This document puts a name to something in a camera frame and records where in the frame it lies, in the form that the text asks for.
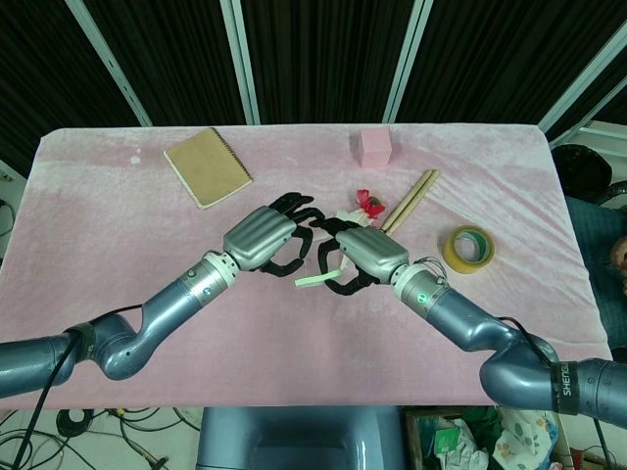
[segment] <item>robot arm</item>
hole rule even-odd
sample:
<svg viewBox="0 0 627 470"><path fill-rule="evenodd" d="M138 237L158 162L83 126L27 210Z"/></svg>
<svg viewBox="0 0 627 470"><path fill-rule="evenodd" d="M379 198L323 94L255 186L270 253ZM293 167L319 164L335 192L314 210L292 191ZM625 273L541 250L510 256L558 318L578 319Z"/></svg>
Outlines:
<svg viewBox="0 0 627 470"><path fill-rule="evenodd" d="M582 413L627 427L627 366L603 359L559 362L546 341L528 341L520 330L452 289L446 277L432 274L423 263L410 264L408 251L376 228L332 218L312 226L334 236L319 246L322 272L328 271L326 257L334 250L358 268L359 275L346 285L326 281L331 290L352 295L371 284L391 285L401 302L462 350L494 351L481 367L480 379L496 403Z"/></svg>
<svg viewBox="0 0 627 470"><path fill-rule="evenodd" d="M87 359L95 361L110 379L134 375L169 334L229 288L239 271L285 276L300 268L313 234L299 223L310 217L323 218L314 208L298 211L313 199L288 193L246 216L224 235L223 253L207 252L141 306L142 322L137 332L123 316L112 312L59 336L0 344L0 398L43 388L75 335L80 339L54 385L68 380L74 365ZM284 266L275 264L271 258L292 237L303 240L299 257Z"/></svg>

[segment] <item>brown notebook cover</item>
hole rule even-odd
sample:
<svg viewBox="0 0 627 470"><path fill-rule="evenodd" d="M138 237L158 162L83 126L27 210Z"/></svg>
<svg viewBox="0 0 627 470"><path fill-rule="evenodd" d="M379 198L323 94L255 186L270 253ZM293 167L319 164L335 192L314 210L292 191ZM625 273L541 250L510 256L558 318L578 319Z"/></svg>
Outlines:
<svg viewBox="0 0 627 470"><path fill-rule="evenodd" d="M210 208L253 181L212 127L167 149L164 155L201 209Z"/></svg>

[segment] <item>pink cube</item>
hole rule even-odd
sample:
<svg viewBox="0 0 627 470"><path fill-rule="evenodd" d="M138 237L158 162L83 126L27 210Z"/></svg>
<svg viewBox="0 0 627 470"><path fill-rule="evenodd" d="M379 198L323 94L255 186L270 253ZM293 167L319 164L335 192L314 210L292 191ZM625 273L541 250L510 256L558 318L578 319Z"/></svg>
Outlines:
<svg viewBox="0 0 627 470"><path fill-rule="evenodd" d="M372 127L362 131L360 165L364 168L385 166L390 162L392 142L387 127Z"/></svg>

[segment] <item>yellow tape roll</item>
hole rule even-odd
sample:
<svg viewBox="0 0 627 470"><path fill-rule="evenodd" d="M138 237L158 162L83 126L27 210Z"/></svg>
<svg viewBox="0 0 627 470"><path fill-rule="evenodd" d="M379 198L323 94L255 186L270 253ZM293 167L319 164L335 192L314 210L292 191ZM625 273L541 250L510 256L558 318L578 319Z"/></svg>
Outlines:
<svg viewBox="0 0 627 470"><path fill-rule="evenodd" d="M474 242L478 248L477 259L463 258L455 247L457 239L467 239ZM494 241L488 232L474 225L463 225L449 235L444 244L442 255L444 261L455 271L461 274L471 274L492 261L495 250Z"/></svg>

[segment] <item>table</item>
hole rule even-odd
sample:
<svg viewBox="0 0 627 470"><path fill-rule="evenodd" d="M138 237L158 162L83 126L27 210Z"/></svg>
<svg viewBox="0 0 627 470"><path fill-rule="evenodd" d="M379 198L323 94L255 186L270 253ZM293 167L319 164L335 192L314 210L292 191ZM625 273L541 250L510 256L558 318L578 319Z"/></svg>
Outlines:
<svg viewBox="0 0 627 470"><path fill-rule="evenodd" d="M395 124L389 166L354 159L364 125L219 127L255 182L201 211L163 156L201 128L62 129L45 136L0 275L0 341L53 335L144 302L259 205L287 191L326 214L367 188L389 208L417 177L441 176L396 233L413 259L439 256L455 227L495 238L494 261L454 287L518 318L564 360L609 357L547 141L528 125ZM315 251L299 275L317 273ZM343 298L295 276L242 273L176 330L136 376L79 364L50 407L312 403L485 404L489 352L458 350L389 287ZM139 325L139 313L129 320ZM0 400L34 406L38 393Z"/></svg>

